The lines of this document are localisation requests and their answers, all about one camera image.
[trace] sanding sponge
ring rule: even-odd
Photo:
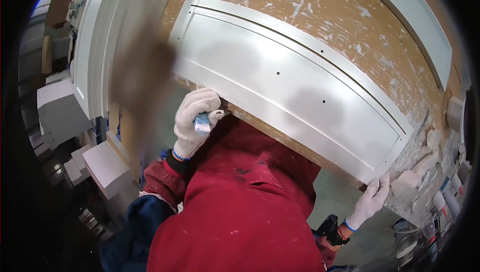
[[[193,121],[195,132],[201,135],[208,136],[210,134],[210,121],[208,120],[208,113],[199,113]]]

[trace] red shirt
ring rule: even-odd
[[[334,252],[319,250],[306,221],[319,166],[233,115],[219,121],[190,164],[192,177],[181,177],[166,161],[144,171],[145,191],[184,206],[158,228],[148,271],[325,271],[324,263],[332,265]]]

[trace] navy blue sleeve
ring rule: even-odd
[[[132,202],[123,229],[100,247],[100,262],[105,272],[147,271],[155,233],[160,224],[174,214],[166,202],[152,195]]]

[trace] red checkered sleeve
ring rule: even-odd
[[[143,171],[143,176],[146,180],[143,191],[160,195],[175,208],[183,201],[185,181],[167,164],[167,161],[154,161]]]

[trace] white glove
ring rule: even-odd
[[[357,231],[365,220],[382,209],[389,190],[389,173],[385,173],[380,178],[380,181],[376,177],[372,179],[365,190],[365,193],[363,193],[363,196],[360,197],[355,204],[355,210],[353,210],[353,213],[345,219],[346,226],[352,231]]]
[[[209,112],[210,129],[213,129],[217,122],[225,116],[224,111],[219,110],[219,107],[219,95],[211,89],[197,89],[185,96],[175,115],[175,127],[173,128],[173,132],[178,137],[173,146],[173,152],[178,158],[190,159],[207,140],[208,136],[195,132],[195,117],[199,113]]]

